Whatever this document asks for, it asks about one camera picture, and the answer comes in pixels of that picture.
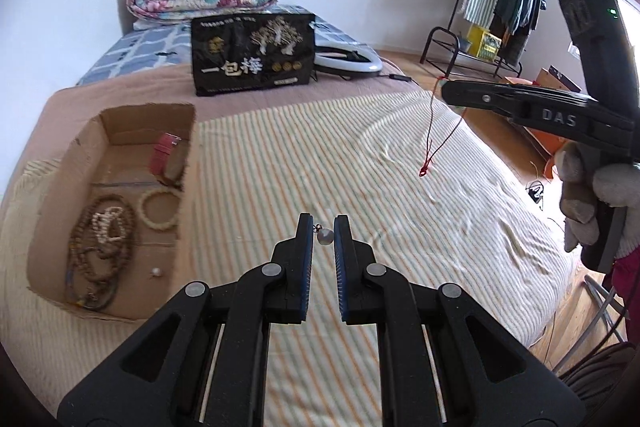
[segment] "white glove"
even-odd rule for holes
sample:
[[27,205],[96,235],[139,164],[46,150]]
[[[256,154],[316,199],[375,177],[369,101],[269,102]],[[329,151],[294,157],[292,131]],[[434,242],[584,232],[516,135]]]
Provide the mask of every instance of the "white glove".
[[587,178],[582,157],[575,143],[569,142],[556,153],[558,175],[563,181],[560,208],[566,216],[564,249],[594,245],[600,230],[595,219],[596,198],[610,206],[627,206],[625,228],[616,259],[626,257],[640,245],[640,166],[612,164],[601,167]]

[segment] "finger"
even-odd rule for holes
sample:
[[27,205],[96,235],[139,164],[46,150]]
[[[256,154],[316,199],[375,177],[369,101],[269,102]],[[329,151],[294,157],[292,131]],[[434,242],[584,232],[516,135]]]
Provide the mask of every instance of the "finger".
[[589,187],[579,183],[562,184],[560,210],[566,217],[588,223],[595,216],[597,204],[598,200]]
[[584,179],[584,165],[574,142],[562,146],[555,157],[558,176],[563,182],[580,183]]
[[593,191],[610,206],[640,206],[640,168],[616,163],[601,167],[593,175]]
[[600,233],[596,219],[591,219],[588,223],[579,223],[567,217],[566,222],[581,245],[588,247],[596,244]]
[[571,231],[571,227],[569,226],[569,220],[565,220],[564,222],[564,251],[571,252],[574,251],[575,247],[578,246],[578,238],[575,237],[574,232]]

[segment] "blue checkered bed sheet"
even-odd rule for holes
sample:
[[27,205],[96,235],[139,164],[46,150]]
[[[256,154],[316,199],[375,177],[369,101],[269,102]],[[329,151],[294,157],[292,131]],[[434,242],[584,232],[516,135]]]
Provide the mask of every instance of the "blue checkered bed sheet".
[[[308,13],[303,7],[288,5],[271,7],[268,12]],[[337,41],[364,45],[320,17],[316,17],[314,30],[316,43]],[[78,86],[185,62],[191,62],[190,23],[133,31],[118,40],[80,79]]]

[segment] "metal screw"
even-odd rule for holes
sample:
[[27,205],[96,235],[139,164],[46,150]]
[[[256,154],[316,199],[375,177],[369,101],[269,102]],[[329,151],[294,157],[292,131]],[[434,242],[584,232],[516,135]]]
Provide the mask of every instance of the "metal screw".
[[462,295],[462,288],[457,284],[447,283],[442,287],[442,293],[450,299],[457,299]]
[[190,297],[200,297],[206,288],[201,282],[190,282],[184,292]]
[[380,277],[386,273],[386,266],[380,263],[371,263],[367,266],[367,273],[374,277]]
[[280,275],[282,271],[282,266],[276,263],[268,263],[262,267],[262,273],[267,277],[276,277],[276,275]]

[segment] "person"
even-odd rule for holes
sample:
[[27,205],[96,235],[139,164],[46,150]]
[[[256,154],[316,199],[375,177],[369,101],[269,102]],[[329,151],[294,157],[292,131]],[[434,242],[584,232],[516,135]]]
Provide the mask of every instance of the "person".
[[610,206],[626,206],[626,222],[611,274],[613,288],[628,307],[626,336],[640,344],[640,289],[633,286],[640,270],[640,165],[611,164],[597,169],[590,183],[582,157],[574,142],[555,155],[558,175],[563,182],[561,210],[566,216],[564,249],[594,245],[600,230],[595,219],[596,198]]

